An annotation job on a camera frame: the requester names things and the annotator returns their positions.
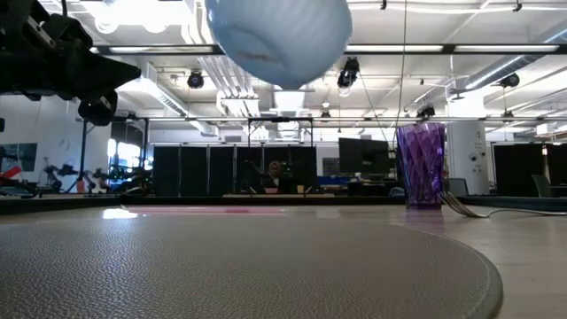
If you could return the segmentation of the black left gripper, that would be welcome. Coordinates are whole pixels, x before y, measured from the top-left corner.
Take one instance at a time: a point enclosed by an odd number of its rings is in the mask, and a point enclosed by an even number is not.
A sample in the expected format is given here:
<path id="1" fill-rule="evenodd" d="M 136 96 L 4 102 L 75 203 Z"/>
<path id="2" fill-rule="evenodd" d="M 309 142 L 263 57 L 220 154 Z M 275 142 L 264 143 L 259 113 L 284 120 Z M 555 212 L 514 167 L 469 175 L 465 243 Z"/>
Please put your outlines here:
<path id="1" fill-rule="evenodd" d="M 49 13 L 38 0 L 12 0 L 12 91 L 33 101 L 77 98 L 84 120 L 106 126 L 117 108 L 115 89 L 141 69 L 93 53 L 90 35 L 62 8 Z"/>

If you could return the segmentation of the blue plastic bowl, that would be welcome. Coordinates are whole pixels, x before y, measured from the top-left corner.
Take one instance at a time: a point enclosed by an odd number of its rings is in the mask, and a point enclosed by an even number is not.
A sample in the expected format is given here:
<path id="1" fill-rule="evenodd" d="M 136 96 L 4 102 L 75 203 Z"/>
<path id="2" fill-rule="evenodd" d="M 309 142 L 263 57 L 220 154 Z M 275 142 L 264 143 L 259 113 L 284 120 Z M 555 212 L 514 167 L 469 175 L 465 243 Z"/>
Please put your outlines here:
<path id="1" fill-rule="evenodd" d="M 206 19 L 226 56 L 282 89 L 321 77 L 353 32 L 346 0 L 206 0 Z"/>

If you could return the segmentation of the purple faceted plastic tumbler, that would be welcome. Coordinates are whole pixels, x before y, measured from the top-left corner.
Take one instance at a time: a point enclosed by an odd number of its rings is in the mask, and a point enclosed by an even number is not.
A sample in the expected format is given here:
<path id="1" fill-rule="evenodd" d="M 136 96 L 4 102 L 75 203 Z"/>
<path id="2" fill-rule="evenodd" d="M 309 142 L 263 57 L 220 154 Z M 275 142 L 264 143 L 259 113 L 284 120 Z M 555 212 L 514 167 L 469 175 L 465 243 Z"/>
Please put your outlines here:
<path id="1" fill-rule="evenodd" d="M 420 122 L 396 130 L 406 206 L 439 210 L 445 167 L 446 125 Z"/>

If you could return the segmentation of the silver metal fork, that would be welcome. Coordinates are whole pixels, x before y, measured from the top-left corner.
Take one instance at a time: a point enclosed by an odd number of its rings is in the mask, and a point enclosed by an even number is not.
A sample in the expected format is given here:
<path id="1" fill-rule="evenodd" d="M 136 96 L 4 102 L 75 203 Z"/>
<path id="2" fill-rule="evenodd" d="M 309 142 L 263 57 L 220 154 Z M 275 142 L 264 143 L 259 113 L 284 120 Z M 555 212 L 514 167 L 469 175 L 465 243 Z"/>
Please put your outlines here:
<path id="1" fill-rule="evenodd" d="M 543 211 L 534 211 L 534 210 L 526 210 L 526 209 L 515 209 L 515 208 L 499 208 L 493 211 L 490 211 L 488 214 L 479 214 L 468 207 L 466 207 L 453 193 L 448 191 L 442 191 L 438 195 L 439 200 L 445 205 L 448 206 L 454 212 L 470 217 L 470 218 L 478 218 L 478 219 L 487 219 L 490 218 L 494 214 L 499 213 L 520 213 L 520 214 L 534 214 L 534 215 L 541 215 L 541 216 L 565 216 L 567 217 L 566 212 L 543 212 Z"/>

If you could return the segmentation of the black background robot arms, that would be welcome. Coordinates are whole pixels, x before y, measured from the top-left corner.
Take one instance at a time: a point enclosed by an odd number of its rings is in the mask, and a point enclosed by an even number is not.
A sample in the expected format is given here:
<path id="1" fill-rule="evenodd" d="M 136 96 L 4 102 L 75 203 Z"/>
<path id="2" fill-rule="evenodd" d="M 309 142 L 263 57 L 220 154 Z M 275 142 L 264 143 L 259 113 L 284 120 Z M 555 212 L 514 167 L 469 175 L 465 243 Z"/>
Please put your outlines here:
<path id="1" fill-rule="evenodd" d="M 152 171 L 143 167 L 111 165 L 109 171 L 101 167 L 95 171 L 75 170 L 72 165 L 62 167 L 46 165 L 43 169 L 47 181 L 38 186 L 42 193 L 84 193 L 88 195 L 131 195 L 150 196 L 154 194 Z"/>

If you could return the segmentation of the black partition panel row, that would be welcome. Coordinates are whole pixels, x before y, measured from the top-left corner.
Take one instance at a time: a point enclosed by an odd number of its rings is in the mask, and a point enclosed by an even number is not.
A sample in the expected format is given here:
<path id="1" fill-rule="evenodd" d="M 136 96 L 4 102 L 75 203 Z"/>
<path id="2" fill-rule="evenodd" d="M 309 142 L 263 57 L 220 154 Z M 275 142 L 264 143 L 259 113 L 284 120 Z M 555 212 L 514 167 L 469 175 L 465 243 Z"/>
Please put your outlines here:
<path id="1" fill-rule="evenodd" d="M 156 146 L 152 179 L 158 197 L 261 194 L 273 185 L 269 169 L 281 166 L 278 190 L 292 194 L 318 187 L 316 149 L 303 146 Z"/>
<path id="2" fill-rule="evenodd" d="M 567 144 L 494 144 L 492 151 L 498 195 L 538 197 L 532 175 L 567 186 Z"/>

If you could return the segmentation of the person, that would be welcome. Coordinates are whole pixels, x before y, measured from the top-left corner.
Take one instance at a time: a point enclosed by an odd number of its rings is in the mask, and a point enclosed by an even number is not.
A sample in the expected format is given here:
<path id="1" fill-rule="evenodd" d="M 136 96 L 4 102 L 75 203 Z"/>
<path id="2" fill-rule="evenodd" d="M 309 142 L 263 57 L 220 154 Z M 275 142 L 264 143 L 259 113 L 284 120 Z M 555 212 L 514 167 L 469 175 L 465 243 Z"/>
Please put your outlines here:
<path id="1" fill-rule="evenodd" d="M 284 194 L 287 191 L 287 179 L 279 161 L 274 160 L 269 163 L 262 185 L 267 194 Z"/>

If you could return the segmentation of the round grey leather placemat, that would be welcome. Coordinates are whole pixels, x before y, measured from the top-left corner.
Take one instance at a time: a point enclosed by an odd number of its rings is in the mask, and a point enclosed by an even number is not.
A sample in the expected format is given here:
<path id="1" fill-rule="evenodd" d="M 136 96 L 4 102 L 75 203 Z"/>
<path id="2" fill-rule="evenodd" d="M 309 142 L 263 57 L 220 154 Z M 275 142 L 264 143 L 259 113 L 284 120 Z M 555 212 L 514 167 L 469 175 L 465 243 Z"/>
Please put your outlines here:
<path id="1" fill-rule="evenodd" d="M 381 222 L 281 215 L 0 226 L 0 319 L 486 319 L 480 252 Z"/>

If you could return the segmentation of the black computer monitor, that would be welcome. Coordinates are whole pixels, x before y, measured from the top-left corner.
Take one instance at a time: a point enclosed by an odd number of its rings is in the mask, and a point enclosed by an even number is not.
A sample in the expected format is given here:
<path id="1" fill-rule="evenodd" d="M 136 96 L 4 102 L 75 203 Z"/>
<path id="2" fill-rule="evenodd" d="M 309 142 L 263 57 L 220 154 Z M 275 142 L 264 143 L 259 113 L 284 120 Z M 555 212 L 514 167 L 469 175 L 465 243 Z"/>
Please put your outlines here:
<path id="1" fill-rule="evenodd" d="M 339 138 L 341 173 L 388 174 L 389 145 L 386 141 Z"/>

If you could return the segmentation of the black rig crossbar with lights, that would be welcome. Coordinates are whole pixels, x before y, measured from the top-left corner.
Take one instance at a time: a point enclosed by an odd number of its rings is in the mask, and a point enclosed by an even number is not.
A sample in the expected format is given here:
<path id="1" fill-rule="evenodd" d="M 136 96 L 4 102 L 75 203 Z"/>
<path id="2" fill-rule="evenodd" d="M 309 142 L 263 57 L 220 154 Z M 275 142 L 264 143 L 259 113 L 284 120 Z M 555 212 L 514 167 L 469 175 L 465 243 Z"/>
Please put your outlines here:
<path id="1" fill-rule="evenodd" d="M 95 45 L 103 56 L 220 56 L 216 44 Z M 343 55 L 567 55 L 567 43 L 529 44 L 349 44 Z"/>

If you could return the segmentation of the white round pillar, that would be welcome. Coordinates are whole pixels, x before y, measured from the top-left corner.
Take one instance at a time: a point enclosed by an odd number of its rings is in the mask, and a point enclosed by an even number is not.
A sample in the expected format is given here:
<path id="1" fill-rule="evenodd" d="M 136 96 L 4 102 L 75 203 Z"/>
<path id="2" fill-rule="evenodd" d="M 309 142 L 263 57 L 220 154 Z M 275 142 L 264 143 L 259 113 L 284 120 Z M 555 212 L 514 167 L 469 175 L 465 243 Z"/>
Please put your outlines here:
<path id="1" fill-rule="evenodd" d="M 451 122 L 447 127 L 448 176 L 466 181 L 470 195 L 489 193 L 485 125 Z"/>

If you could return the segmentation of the grey office chair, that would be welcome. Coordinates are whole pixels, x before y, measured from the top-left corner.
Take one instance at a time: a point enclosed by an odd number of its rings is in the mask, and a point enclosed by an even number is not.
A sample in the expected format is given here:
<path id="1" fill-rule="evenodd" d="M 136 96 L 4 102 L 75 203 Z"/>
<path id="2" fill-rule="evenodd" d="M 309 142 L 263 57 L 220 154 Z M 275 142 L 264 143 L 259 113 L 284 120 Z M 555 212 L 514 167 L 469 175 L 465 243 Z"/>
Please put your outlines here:
<path id="1" fill-rule="evenodd" d="M 465 197 L 469 195 L 467 182 L 464 178 L 447 178 L 444 181 L 444 191 L 450 192 L 456 197 Z"/>

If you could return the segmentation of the dark green chair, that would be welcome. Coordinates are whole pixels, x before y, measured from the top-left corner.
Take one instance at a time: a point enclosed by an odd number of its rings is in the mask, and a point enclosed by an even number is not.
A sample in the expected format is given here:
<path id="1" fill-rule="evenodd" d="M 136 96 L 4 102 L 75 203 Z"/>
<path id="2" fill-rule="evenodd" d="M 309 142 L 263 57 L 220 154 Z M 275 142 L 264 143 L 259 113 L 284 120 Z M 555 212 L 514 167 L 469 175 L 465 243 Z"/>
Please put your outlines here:
<path id="1" fill-rule="evenodd" d="M 540 198 L 567 198 L 567 186 L 552 186 L 544 175 L 532 175 Z"/>

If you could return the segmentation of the black aluminium table frame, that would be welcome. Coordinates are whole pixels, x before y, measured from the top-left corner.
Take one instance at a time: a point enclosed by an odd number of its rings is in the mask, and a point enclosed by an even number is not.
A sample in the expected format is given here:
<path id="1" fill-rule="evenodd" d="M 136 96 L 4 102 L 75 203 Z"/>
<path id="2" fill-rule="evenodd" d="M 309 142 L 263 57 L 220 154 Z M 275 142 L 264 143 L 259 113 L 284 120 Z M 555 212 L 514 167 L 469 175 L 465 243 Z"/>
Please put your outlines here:
<path id="1" fill-rule="evenodd" d="M 567 212 L 567 198 L 520 198 L 466 196 L 457 199 L 465 206 L 490 206 L 543 212 Z M 134 196 L 71 196 L 68 198 L 0 198 L 0 215 L 73 210 L 103 206 L 395 206 L 402 198 L 329 197 L 324 195 L 231 195 L 212 198 Z"/>

